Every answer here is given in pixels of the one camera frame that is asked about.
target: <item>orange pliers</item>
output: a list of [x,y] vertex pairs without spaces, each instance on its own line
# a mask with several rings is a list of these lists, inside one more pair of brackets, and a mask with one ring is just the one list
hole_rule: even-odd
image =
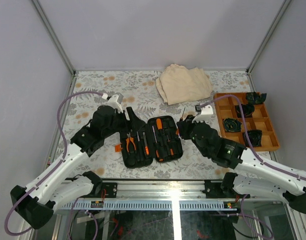
[[135,142],[134,142],[134,138],[131,137],[131,134],[128,133],[127,134],[127,139],[126,139],[126,149],[127,149],[127,152],[129,154],[133,154],[136,152],[136,145],[135,145]]

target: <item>beige cloth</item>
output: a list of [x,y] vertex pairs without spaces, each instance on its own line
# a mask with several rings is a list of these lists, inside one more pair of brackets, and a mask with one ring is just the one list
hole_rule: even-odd
[[213,90],[209,77],[203,69],[188,70],[171,64],[156,79],[156,87],[168,105],[209,98]]

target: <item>table surface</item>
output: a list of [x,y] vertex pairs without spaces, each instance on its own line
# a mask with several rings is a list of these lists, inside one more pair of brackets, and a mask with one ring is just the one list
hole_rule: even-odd
[[[155,80],[161,71],[80,71],[75,83],[74,93],[82,91],[103,91],[112,95],[124,95],[122,106],[132,107],[142,120],[170,115],[177,122],[186,107],[187,114],[196,114],[194,105],[204,103],[213,98],[215,93],[249,92],[250,86],[244,71],[205,71],[210,76],[213,85],[211,97],[200,101],[185,102],[168,106],[163,103]],[[67,141],[91,119],[93,112],[105,100],[93,94],[74,97],[69,105],[63,130]],[[214,115],[207,120],[212,128],[220,134],[214,104]],[[102,178],[118,179],[222,179],[231,169],[222,168],[206,157],[202,157],[191,141],[183,141],[184,154],[175,161],[159,163],[153,160],[150,166],[129,169],[125,167],[120,152],[115,152],[115,145],[119,144],[119,134],[116,133],[105,140],[102,148],[96,151],[90,159],[80,164],[70,177],[92,170]],[[55,157],[63,152],[63,141],[60,139]],[[269,158],[269,152],[260,152]]]

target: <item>wooden tray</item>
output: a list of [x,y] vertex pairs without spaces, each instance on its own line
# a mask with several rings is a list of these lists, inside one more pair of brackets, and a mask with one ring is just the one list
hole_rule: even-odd
[[[245,92],[236,92],[236,93],[216,93],[214,98],[221,97],[226,94],[233,94],[239,98],[242,104],[247,104],[246,93]],[[237,118],[237,113],[235,111],[235,106],[238,105],[237,101],[232,98],[224,98],[215,102],[215,108],[219,123],[219,128],[221,130],[221,135],[223,138],[230,139],[241,144],[245,144],[243,139],[243,133],[245,132],[243,126],[243,120]],[[242,123],[241,132],[226,132],[224,128],[224,119],[231,118],[237,119]],[[273,125],[269,119],[268,112],[266,110],[265,104],[255,105],[255,111],[252,114],[252,117],[245,118],[247,130],[262,130],[262,146],[254,147],[257,152],[266,152],[266,151],[276,151],[279,149],[279,142],[274,131]]]

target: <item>orange tool handle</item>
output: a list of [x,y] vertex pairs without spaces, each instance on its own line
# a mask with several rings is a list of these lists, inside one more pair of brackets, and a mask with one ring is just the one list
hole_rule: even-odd
[[156,119],[157,129],[163,129],[162,120],[160,118]]
[[149,155],[149,151],[148,151],[148,147],[147,146],[145,147],[145,150],[146,150],[146,154]]
[[[158,154],[158,151],[156,150],[156,156],[159,158],[159,154]],[[158,159],[158,161],[163,161],[163,159]]]
[[127,149],[127,151],[129,152],[128,146],[129,146],[130,142],[134,145],[134,151],[136,151],[136,145],[134,143],[134,138],[133,137],[128,137],[126,139],[126,149]]

